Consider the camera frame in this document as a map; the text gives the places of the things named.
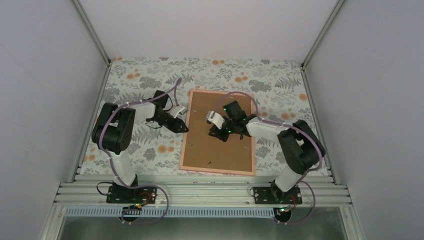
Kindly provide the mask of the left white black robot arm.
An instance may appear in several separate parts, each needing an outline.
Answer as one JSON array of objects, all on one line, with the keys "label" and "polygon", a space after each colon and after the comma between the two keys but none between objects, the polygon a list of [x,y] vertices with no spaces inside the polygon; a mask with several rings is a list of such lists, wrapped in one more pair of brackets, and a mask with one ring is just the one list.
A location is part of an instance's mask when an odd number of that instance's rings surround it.
[{"label": "left white black robot arm", "polygon": [[109,182],[108,191],[103,193],[107,203],[155,202],[157,187],[138,188],[138,177],[131,165],[128,147],[132,141],[134,124],[139,121],[154,122],[173,133],[187,133],[189,129],[180,118],[186,111],[186,107],[160,90],[152,98],[126,103],[123,107],[110,102],[103,105],[91,140],[100,150],[106,151],[115,175],[115,179]]}]

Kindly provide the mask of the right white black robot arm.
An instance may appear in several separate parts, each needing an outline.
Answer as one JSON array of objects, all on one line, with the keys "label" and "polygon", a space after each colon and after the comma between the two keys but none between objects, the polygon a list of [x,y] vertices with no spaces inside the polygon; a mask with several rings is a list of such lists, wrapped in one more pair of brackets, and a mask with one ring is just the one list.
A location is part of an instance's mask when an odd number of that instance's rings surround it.
[{"label": "right white black robot arm", "polygon": [[274,202],[284,203],[307,173],[322,167],[325,149],[304,120],[289,125],[265,120],[256,114],[247,115],[237,101],[224,105],[223,110],[225,116],[216,111],[207,113],[206,122],[212,125],[210,136],[226,142],[231,134],[238,134],[279,143],[286,167],[270,184]]}]

